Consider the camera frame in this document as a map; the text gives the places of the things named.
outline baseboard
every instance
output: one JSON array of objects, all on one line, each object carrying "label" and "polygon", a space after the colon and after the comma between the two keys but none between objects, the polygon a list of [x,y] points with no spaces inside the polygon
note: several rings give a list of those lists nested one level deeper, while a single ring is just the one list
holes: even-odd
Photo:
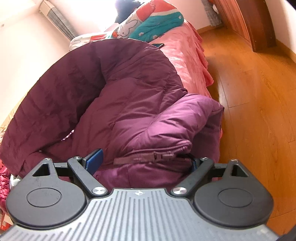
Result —
[{"label": "baseboard", "polygon": [[216,29],[216,28],[219,28],[219,27],[222,27],[223,24],[219,24],[217,26],[205,26],[203,28],[200,28],[200,29],[197,29],[196,31],[199,33],[199,34],[202,34],[204,32],[207,32],[207,31],[210,31],[210,30],[213,30],[213,29]]},{"label": "baseboard", "polygon": [[289,49],[285,44],[276,39],[276,45],[296,63],[296,53]]}]

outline black circular pad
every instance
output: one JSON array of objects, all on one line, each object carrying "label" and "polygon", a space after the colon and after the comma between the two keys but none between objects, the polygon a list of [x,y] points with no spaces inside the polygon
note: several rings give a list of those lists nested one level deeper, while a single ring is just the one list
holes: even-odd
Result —
[{"label": "black circular pad", "polygon": [[267,222],[273,200],[255,178],[230,176],[200,187],[194,196],[194,206],[215,224],[249,228]]},{"label": "black circular pad", "polygon": [[245,207],[252,201],[252,194],[238,188],[228,188],[218,195],[219,200],[229,207]]},{"label": "black circular pad", "polygon": [[27,195],[28,203],[35,207],[50,207],[61,200],[62,195],[53,188],[40,188]]},{"label": "black circular pad", "polygon": [[11,191],[6,204],[18,225],[49,229],[76,218],[86,205],[86,197],[78,186],[58,177],[26,176]]}]

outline smartphone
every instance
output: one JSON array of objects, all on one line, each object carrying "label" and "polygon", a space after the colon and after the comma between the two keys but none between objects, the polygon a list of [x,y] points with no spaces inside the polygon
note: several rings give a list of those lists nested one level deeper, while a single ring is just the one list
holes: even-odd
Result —
[{"label": "smartphone", "polygon": [[152,44],[152,45],[160,49],[160,48],[162,48],[165,44]]}]

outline white wall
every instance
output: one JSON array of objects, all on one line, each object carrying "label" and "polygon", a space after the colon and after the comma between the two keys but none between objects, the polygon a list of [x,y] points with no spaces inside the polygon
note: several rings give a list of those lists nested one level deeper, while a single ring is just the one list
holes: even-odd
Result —
[{"label": "white wall", "polygon": [[0,0],[0,28],[38,12],[38,6],[32,0]]},{"label": "white wall", "polygon": [[166,0],[175,5],[195,29],[211,25],[201,0]]},{"label": "white wall", "polygon": [[276,38],[296,53],[296,10],[286,0],[266,0]]},{"label": "white wall", "polygon": [[70,41],[41,13],[0,30],[0,124]]}]

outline metal screw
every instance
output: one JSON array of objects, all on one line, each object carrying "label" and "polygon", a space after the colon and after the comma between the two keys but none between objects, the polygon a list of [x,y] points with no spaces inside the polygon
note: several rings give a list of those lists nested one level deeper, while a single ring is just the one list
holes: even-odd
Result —
[{"label": "metal screw", "polygon": [[187,189],[183,188],[183,187],[177,187],[177,188],[173,189],[173,193],[176,195],[182,195],[182,194],[187,193]]},{"label": "metal screw", "polygon": [[96,187],[92,190],[92,192],[97,195],[103,195],[107,192],[107,189],[104,187]]}]

